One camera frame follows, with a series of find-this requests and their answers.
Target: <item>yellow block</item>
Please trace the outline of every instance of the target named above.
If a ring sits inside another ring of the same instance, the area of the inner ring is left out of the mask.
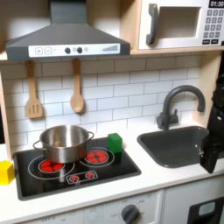
[[[0,185],[6,186],[15,178],[13,163],[10,161],[0,162]]]

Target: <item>pot handle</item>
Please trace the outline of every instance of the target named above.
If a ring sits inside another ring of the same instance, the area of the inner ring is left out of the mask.
[[[88,141],[90,141],[92,138],[94,138],[95,134],[92,131],[89,131],[88,134],[92,134],[92,136],[88,139]]]
[[[35,150],[44,150],[44,148],[36,147],[35,144],[32,146]]]

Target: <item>range hood control knob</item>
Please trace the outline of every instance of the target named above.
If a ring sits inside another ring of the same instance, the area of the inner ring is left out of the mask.
[[[69,53],[71,52],[70,48],[67,47],[67,48],[65,49],[65,52],[66,52],[67,54],[69,54]]]
[[[122,218],[127,224],[130,224],[135,221],[139,217],[139,215],[140,213],[138,211],[138,208],[134,205],[126,206],[122,210]]]
[[[82,53],[82,48],[81,47],[78,47],[77,52],[78,53]]]

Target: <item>microwave keypad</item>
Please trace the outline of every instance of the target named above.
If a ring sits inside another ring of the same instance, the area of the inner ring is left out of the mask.
[[[208,10],[202,45],[217,45],[221,36],[224,10]]]

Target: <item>green block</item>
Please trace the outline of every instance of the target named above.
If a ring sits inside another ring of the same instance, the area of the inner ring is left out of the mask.
[[[113,153],[122,152],[123,149],[123,139],[117,134],[109,134],[108,135],[108,148]]]

